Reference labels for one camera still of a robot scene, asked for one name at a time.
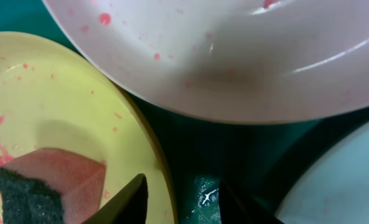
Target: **teal tablecloth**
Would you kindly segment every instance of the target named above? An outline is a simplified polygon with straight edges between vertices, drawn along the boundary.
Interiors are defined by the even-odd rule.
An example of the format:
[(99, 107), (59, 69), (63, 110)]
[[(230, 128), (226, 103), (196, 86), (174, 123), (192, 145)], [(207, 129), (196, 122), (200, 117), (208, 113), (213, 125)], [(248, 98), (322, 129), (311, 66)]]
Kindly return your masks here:
[[(7, 30), (37, 34), (77, 51), (40, 0), (0, 1), (0, 31)], [(281, 156), (320, 123), (216, 124), (170, 113), (132, 97), (161, 142), (173, 175), (180, 222), (186, 224), (221, 223), (218, 180), (230, 176), (251, 193), (257, 192)]]

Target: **dark green surface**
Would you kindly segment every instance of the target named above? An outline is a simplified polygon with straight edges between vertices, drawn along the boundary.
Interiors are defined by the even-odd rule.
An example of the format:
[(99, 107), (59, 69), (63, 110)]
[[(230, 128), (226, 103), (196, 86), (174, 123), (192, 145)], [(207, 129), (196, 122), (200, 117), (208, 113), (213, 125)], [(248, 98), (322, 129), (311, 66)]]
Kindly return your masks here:
[[(40, 0), (0, 1), (0, 31), (7, 30), (41, 35), (75, 50)], [(220, 223), (217, 196), (218, 180), (222, 177), (237, 181), (250, 194), (259, 195), (258, 200), (265, 207), (274, 210), (277, 200), (282, 197), (281, 194), (269, 198), (274, 195), (271, 193), (274, 188), (279, 187), (274, 182), (279, 179), (276, 176), (296, 178), (291, 173), (278, 172), (285, 169), (277, 164), (282, 164), (282, 159), (294, 154), (295, 149), (297, 153), (307, 152), (309, 139), (304, 140), (305, 133), (310, 141), (322, 142), (319, 138), (325, 130), (336, 133), (335, 129), (344, 125), (346, 128), (339, 130), (340, 134), (333, 134), (334, 138), (325, 141), (324, 147), (329, 147), (343, 134), (369, 120), (368, 109), (363, 114), (352, 113), (323, 122), (234, 126), (187, 118), (157, 108), (134, 96), (132, 98), (161, 142), (173, 175), (180, 222), (185, 224)], [(321, 130), (319, 133), (313, 133), (315, 126)], [(316, 153), (309, 155), (308, 162), (319, 155), (319, 150), (314, 149)], [(209, 194), (209, 200), (205, 200), (206, 194)]]

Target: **plate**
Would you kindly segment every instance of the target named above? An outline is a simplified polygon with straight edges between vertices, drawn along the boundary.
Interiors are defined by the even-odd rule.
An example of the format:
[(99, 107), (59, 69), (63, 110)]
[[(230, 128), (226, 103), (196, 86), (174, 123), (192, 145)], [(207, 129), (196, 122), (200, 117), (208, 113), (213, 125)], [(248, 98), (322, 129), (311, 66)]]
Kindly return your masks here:
[(369, 106), (369, 0), (43, 0), (108, 78), (162, 108), (286, 123)]
[(299, 179), (277, 217), (285, 224), (369, 224), (369, 123)]
[(129, 98), (79, 55), (35, 35), (0, 32), (0, 165), (42, 147), (105, 162), (101, 206), (144, 173), (147, 223), (171, 224), (170, 182), (152, 135)]

